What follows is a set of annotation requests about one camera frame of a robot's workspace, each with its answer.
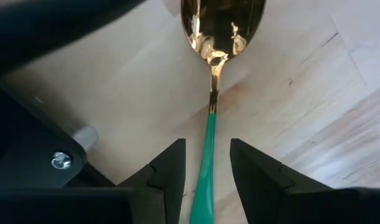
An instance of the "gold spoon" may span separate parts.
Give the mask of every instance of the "gold spoon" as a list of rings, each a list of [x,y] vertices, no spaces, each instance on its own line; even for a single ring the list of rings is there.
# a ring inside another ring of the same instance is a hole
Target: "gold spoon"
[[[182,24],[192,49],[211,68],[205,146],[191,224],[214,223],[213,151],[221,69],[240,54],[259,26],[266,0],[182,0]]]

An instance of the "screw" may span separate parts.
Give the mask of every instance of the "screw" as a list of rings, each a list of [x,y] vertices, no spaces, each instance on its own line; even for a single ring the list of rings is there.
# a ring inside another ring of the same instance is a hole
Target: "screw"
[[[64,152],[55,152],[53,154],[52,166],[56,169],[69,169],[71,167],[71,157]]]

